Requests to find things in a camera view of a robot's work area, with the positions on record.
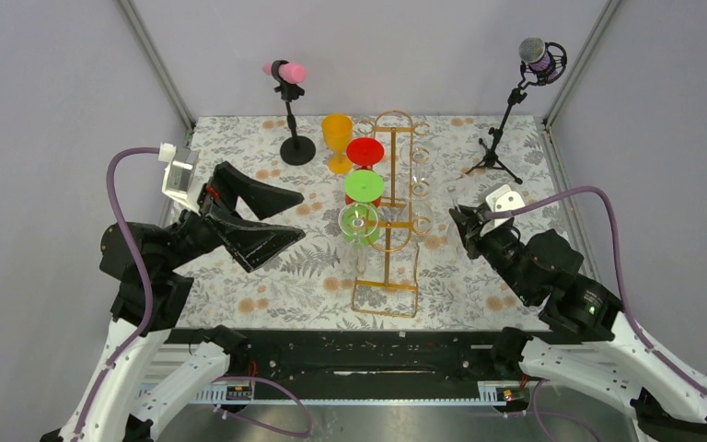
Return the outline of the green plastic wine glass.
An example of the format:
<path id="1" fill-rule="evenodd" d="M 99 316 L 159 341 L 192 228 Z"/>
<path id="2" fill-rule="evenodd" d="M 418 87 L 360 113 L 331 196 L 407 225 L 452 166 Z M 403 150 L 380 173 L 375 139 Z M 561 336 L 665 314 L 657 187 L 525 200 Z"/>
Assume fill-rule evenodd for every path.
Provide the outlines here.
<path id="1" fill-rule="evenodd" d="M 372 170 L 358 169 L 346 177 L 346 205 L 339 212 L 338 224 L 352 246 L 369 247 L 378 239 L 378 207 L 384 191 L 383 179 Z"/>

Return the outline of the yellow plastic wine glass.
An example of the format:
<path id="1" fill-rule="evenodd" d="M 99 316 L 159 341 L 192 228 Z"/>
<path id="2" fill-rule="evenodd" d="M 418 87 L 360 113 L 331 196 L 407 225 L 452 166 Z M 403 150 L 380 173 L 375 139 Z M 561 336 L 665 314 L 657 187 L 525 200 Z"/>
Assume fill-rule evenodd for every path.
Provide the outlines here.
<path id="1" fill-rule="evenodd" d="M 344 114 L 331 114 L 321 122 L 324 143 L 331 151 L 327 167 L 334 174 L 346 174 L 353 167 L 346 149 L 353 137 L 353 122 Z"/>

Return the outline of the red plastic wine glass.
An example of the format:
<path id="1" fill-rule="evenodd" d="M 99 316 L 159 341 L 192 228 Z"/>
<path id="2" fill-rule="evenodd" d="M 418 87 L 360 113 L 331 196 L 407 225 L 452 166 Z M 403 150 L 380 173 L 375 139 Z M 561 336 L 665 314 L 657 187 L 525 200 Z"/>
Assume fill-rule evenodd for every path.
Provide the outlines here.
<path id="1" fill-rule="evenodd" d="M 379 207 L 385 191 L 384 179 L 373 167 L 385 155 L 383 145 L 374 138 L 354 139 L 347 147 L 347 157 L 357 166 L 345 179 L 347 203 L 369 203 Z"/>

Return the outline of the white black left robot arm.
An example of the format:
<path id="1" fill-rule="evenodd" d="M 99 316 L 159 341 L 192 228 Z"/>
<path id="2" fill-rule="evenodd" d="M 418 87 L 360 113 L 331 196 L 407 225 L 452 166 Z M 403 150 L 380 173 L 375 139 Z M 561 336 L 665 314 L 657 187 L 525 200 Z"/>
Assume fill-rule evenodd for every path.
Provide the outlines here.
<path id="1" fill-rule="evenodd" d="M 225 249 L 253 272 L 304 237 L 299 228 L 268 223 L 301 204 L 301 193 L 256 181 L 228 162 L 214 168 L 196 200 L 199 212 L 186 210 L 168 227 L 128 222 L 118 201 L 111 201 L 116 221 L 102 236 L 99 267 L 120 286 L 107 341 L 72 416 L 46 440 L 155 441 L 205 385 L 248 369 L 245 336 L 217 326 L 187 362 L 146 396 L 138 394 L 193 286 L 192 278 L 178 273 L 181 265 Z"/>

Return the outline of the clear wine glass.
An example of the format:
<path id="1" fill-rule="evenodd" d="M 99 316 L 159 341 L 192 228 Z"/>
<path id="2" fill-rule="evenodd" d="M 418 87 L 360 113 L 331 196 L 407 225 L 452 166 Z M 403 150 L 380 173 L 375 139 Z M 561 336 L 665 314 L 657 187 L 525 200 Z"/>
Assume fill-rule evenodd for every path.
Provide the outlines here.
<path id="1" fill-rule="evenodd" d="M 438 227 L 439 215 L 435 212 L 436 187 L 426 178 L 411 178 L 408 186 L 409 212 L 412 238 L 424 242 Z"/>
<path id="2" fill-rule="evenodd" d="M 428 182 L 435 174 L 436 151 L 427 143 L 407 142 L 399 151 L 398 173 L 411 183 Z"/>
<path id="3" fill-rule="evenodd" d="M 371 203 L 354 202 L 339 212 L 338 225 L 348 247 L 345 260 L 353 266 L 356 276 L 363 276 L 368 263 L 368 253 L 378 240 L 380 219 Z"/>
<path id="4" fill-rule="evenodd" d="M 460 199 L 469 189 L 469 183 L 470 176 L 464 173 L 455 172 L 446 174 L 443 179 L 441 179 L 439 184 L 438 199 L 443 203 L 443 213 L 446 216 L 447 221 L 446 238 L 449 246 L 452 248 L 459 247 L 461 241 L 457 226 L 451 217 L 449 210 L 458 209 L 460 206 Z"/>

